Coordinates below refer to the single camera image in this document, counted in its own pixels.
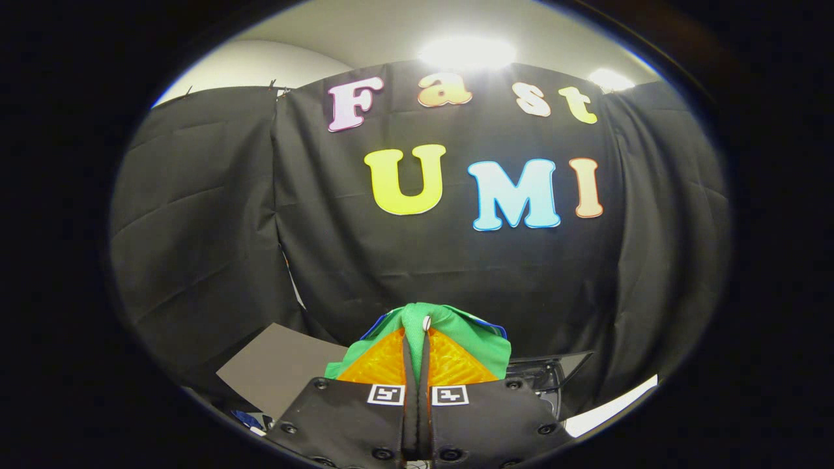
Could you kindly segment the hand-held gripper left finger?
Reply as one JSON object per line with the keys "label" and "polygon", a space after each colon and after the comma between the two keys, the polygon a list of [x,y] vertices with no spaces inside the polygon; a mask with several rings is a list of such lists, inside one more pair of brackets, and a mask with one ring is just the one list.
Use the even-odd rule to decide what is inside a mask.
{"label": "hand-held gripper left finger", "polygon": [[418,450],[412,357],[394,330],[336,379],[310,380],[266,440],[314,467],[405,468]]}

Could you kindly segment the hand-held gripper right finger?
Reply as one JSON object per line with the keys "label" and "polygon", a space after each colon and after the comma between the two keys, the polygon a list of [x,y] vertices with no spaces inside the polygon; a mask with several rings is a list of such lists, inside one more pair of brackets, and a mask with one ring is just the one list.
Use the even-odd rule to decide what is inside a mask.
{"label": "hand-held gripper right finger", "polygon": [[510,360],[498,379],[461,345],[426,330],[418,386],[417,458],[429,468],[539,464],[573,437],[561,406],[572,354]]}

